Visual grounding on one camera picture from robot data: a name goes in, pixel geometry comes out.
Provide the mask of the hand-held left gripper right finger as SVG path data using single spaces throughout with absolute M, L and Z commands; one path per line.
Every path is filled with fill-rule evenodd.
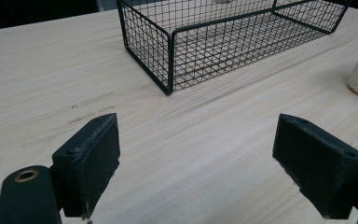
M 272 156 L 324 218 L 358 209 L 358 150 L 298 117 L 281 114 Z

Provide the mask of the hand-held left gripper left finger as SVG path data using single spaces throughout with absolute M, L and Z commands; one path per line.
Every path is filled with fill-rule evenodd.
M 67 217 L 90 218 L 119 166 L 117 114 L 90 120 L 52 155 Z

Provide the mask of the black wire mesh basket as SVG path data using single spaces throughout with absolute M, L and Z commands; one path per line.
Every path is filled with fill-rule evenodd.
M 167 95 L 336 31 L 352 0 L 117 0 L 124 47 Z

